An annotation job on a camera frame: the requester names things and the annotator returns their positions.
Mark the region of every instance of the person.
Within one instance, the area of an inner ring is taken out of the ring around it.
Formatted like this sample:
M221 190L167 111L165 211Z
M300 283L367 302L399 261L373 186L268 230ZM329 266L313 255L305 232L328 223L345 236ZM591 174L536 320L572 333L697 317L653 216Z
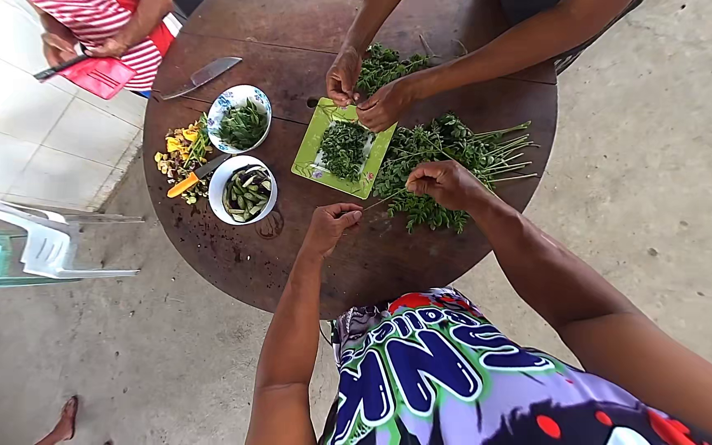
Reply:
M56 445L65 440L71 440L76 435L76 414L78 413L78 396L73 396L65 402L62 412L59 414L59 421L43 439L35 445ZM104 445L114 445L114 442L107 440Z
M29 0L43 23L50 66L78 56L116 57L136 70L126 89L149 96L158 66L180 31L172 0Z
M515 344L453 288L352 308L333 323L340 384L320 443L712 445L712 364L457 162L421 164L407 188L474 218L585 370ZM321 268L360 218L356 204L312 214L262 345L249 445L315 441Z
M501 0L513 26L480 49L401 77L362 101L354 91L361 55L400 0L364 0L326 74L328 97L339 106L358 103L359 121L383 131L416 101L442 91L510 75L554 58L557 73L642 0Z

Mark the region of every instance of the black knife handle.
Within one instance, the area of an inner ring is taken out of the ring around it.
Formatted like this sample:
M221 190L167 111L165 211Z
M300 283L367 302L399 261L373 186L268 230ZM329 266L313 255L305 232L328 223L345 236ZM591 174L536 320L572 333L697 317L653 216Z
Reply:
M69 66L74 66L76 63L81 62L82 60L89 59L89 56L86 54L82 54L80 56L76 56L72 58L71 60L68 60L67 62L62 62L61 64L57 66L52 66L51 68L48 68L46 70L42 70L40 73L37 73L34 78L37 80L45 80L57 73L59 73L61 70L64 70L65 68Z

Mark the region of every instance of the hand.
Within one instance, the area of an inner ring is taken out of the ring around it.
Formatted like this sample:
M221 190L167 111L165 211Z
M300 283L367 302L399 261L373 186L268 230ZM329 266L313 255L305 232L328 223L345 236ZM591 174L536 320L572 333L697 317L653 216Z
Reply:
M471 212L490 191L457 161L423 162L406 180L406 189L417 196L430 195L450 210Z
M45 33L41 38L43 39L43 54L46 56L48 66L58 66L78 56L73 49L74 42L53 33Z
M342 232L355 226L359 219L361 219L361 206L357 204L339 203L317 207L311 214L311 222L301 252L322 258L327 257L342 237Z
M98 47L92 47L86 51L84 54L91 57L119 57L122 56L125 51L128 51L128 45L120 42L114 37L109 37L104 40L104 44Z
M326 94L337 106L356 103L354 87L361 71L361 56L354 47L343 48L326 74Z
M413 79L401 77L381 87L356 108L359 121L373 133L386 130L416 101Z

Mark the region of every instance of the bowl of leaves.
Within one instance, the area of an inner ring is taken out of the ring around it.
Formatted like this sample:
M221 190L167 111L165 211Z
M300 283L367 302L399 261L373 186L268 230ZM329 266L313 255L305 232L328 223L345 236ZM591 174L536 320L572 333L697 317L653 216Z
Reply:
M208 187L213 213L233 226L265 218L274 208L276 179L262 161L252 156L233 156L211 177Z
M207 116L213 145L237 155L257 148L268 136L271 102L256 86L233 86L218 95Z

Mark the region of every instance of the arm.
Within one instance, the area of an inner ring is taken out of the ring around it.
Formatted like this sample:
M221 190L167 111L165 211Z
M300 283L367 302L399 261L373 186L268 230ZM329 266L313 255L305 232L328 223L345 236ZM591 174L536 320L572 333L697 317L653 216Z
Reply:
M328 98L335 104L344 107L358 100L354 86L361 71L361 55L367 51L386 17L400 2L401 0L364 0L356 20L345 35L340 54L326 74Z
M417 71L384 86L359 105L359 120L372 131L382 131L392 126L415 101L510 75L558 56L598 34L629 2L561 0L467 56Z
M321 267L342 231L361 218L356 204L318 207L298 251L257 363L247 444L314 443L309 381L320 325Z
M141 42L160 25L166 14L174 9L172 0L141 0L131 19L103 45L87 50L88 56L119 57L129 47Z
M456 162L417 167L408 189L471 214L513 288L585 369L712 434L712 364L658 329L587 263Z
M76 57L73 46L76 44L76 36L62 23L59 23L49 13L38 8L34 3L29 2L37 15L40 23L46 32L41 36L43 39L43 54L46 56L49 66L57 66Z

